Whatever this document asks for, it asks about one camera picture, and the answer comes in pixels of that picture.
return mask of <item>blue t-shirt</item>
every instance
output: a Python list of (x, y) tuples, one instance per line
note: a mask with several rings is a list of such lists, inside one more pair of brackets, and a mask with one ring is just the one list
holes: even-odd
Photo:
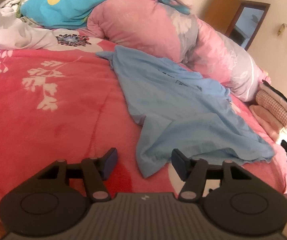
[(142, 125), (136, 157), (145, 178), (170, 160), (174, 148), (217, 165), (274, 156), (271, 146), (232, 110), (230, 91), (219, 82), (122, 46), (97, 55), (110, 60), (129, 113)]

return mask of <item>doorway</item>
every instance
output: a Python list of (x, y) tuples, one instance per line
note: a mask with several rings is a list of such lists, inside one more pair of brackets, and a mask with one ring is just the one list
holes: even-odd
[(245, 50), (255, 38), (270, 7), (245, 0), (212, 0), (203, 20)]

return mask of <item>logo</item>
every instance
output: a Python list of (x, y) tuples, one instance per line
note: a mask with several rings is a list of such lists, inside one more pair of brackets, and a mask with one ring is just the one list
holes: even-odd
[(148, 195), (144, 195), (144, 197), (141, 197), (142, 200), (146, 201), (148, 200), (150, 197)]

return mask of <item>black clamp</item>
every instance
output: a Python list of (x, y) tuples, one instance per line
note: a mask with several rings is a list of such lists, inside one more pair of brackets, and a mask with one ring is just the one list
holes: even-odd
[[(103, 184), (117, 163), (111, 148), (102, 158), (80, 164), (56, 160), (9, 192), (0, 202), (0, 219), (9, 232), (26, 236), (53, 235), (70, 228), (90, 205), (111, 196)], [(83, 179), (87, 197), (69, 187), (69, 179)]]
[[(282, 231), (287, 222), (285, 198), (236, 163), (227, 160), (222, 166), (208, 165), (202, 159), (188, 159), (178, 149), (172, 151), (171, 161), (186, 182), (178, 200), (196, 203), (225, 231), (248, 236)], [(220, 187), (202, 198), (207, 179), (219, 179)]]

